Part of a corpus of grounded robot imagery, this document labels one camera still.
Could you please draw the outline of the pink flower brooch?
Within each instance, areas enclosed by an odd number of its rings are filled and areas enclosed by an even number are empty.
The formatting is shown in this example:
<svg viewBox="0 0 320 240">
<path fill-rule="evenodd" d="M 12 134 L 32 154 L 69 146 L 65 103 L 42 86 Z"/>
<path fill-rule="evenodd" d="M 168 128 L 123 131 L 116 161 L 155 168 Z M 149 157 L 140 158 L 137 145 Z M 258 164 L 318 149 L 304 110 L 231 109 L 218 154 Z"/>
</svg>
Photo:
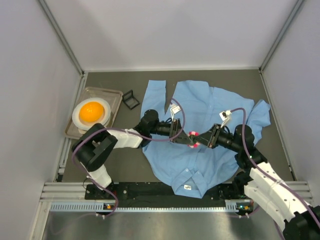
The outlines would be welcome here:
<svg viewBox="0 0 320 240">
<path fill-rule="evenodd" d="M 197 147 L 200 145 L 200 143 L 197 142 L 197 140 L 196 140 L 196 137 L 197 137 L 197 136 L 199 136 L 199 133 L 196 132 L 196 131 L 190 131 L 190 132 L 188 133 L 188 137 L 189 137 L 190 140 L 191 140 L 191 144 L 189 144 L 188 146 L 189 146 L 190 148 L 192 148 L 192 149 L 197 148 Z"/>
</svg>

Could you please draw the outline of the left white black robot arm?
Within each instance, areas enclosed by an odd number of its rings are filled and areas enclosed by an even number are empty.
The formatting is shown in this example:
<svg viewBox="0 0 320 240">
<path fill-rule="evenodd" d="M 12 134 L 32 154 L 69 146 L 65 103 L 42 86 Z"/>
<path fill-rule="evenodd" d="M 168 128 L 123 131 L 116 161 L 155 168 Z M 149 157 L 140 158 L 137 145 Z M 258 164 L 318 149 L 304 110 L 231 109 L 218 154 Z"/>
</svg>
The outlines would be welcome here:
<svg viewBox="0 0 320 240">
<path fill-rule="evenodd" d="M 184 132 L 179 119 L 169 118 L 159 121 L 158 112 L 147 110 L 138 125 L 131 129 L 105 128 L 94 124 L 72 146 L 72 160 L 85 171 L 100 190 L 105 190 L 112 179 L 107 172 L 105 162 L 113 149 L 139 149 L 150 142 L 172 142 L 193 146 L 193 137 Z"/>
</svg>

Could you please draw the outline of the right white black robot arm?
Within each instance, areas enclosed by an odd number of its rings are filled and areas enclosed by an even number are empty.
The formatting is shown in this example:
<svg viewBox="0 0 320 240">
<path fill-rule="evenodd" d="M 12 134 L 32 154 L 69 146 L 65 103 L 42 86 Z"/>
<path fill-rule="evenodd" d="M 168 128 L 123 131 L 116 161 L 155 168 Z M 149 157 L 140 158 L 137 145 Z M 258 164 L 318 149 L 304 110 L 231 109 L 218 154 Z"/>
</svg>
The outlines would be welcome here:
<svg viewBox="0 0 320 240">
<path fill-rule="evenodd" d="M 221 146 L 236 153 L 235 160 L 244 173 L 233 180 L 234 186 L 273 219 L 284 239 L 320 238 L 319 206 L 311 206 L 279 177 L 255 147 L 249 126 L 240 124 L 229 133 L 215 124 L 192 139 L 211 149 Z"/>
</svg>

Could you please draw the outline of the light blue button shirt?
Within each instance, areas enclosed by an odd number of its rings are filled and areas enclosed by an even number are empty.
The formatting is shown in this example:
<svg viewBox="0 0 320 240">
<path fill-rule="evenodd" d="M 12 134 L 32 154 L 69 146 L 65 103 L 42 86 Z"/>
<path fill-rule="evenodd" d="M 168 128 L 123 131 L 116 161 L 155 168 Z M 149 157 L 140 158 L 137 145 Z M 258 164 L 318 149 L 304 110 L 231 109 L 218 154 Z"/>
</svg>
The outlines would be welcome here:
<svg viewBox="0 0 320 240">
<path fill-rule="evenodd" d="M 231 110 L 229 130 L 233 132 L 237 125 L 246 123 L 258 142 L 262 129 L 271 123 L 270 105 L 265 101 L 254 102 L 237 93 L 211 87 L 205 81 L 180 81 L 173 97 L 182 106 L 176 117 L 185 119 L 185 132 L 204 133 L 214 124 L 222 123 L 221 112 Z M 239 168 L 235 152 L 222 146 L 192 148 L 154 135 L 142 151 L 160 181 L 171 186 L 176 195 L 192 198 L 202 198 L 208 189 L 229 180 Z"/>
</svg>

